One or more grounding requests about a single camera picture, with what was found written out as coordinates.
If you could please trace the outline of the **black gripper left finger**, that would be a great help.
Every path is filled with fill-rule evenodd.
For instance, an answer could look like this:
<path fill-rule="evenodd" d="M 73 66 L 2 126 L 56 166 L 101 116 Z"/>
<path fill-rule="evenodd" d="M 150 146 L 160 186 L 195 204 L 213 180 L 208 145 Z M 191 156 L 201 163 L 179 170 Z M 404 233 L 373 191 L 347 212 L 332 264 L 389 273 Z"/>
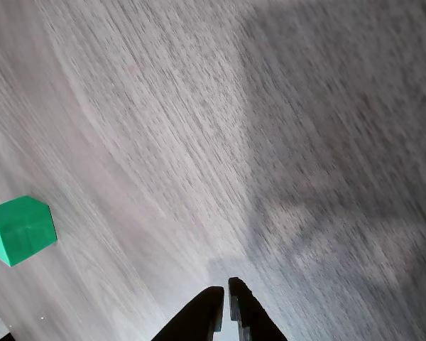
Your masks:
<path fill-rule="evenodd" d="M 224 288 L 210 286 L 197 294 L 153 338 L 160 340 L 213 340 L 220 332 L 224 309 Z"/>

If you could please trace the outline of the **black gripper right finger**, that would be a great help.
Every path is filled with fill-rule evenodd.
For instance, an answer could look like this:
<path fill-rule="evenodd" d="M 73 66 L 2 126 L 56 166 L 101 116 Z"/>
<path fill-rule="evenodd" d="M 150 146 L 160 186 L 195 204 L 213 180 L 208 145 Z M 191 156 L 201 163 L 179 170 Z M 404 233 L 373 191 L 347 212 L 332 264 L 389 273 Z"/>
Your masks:
<path fill-rule="evenodd" d="M 238 277 L 228 280 L 230 317 L 240 340 L 287 340 L 248 286 Z"/>

